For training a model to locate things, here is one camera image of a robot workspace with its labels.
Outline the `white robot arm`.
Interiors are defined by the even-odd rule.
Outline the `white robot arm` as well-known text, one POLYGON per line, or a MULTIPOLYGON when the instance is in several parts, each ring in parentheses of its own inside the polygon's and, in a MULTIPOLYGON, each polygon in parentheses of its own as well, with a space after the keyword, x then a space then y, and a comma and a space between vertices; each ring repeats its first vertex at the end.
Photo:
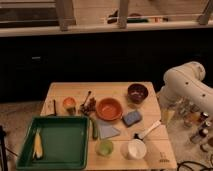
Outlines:
POLYGON ((213 88, 202 82, 206 71, 196 61, 170 68, 164 73, 164 86, 159 92, 161 108, 169 108, 181 98, 192 101, 198 108, 213 115, 213 88))

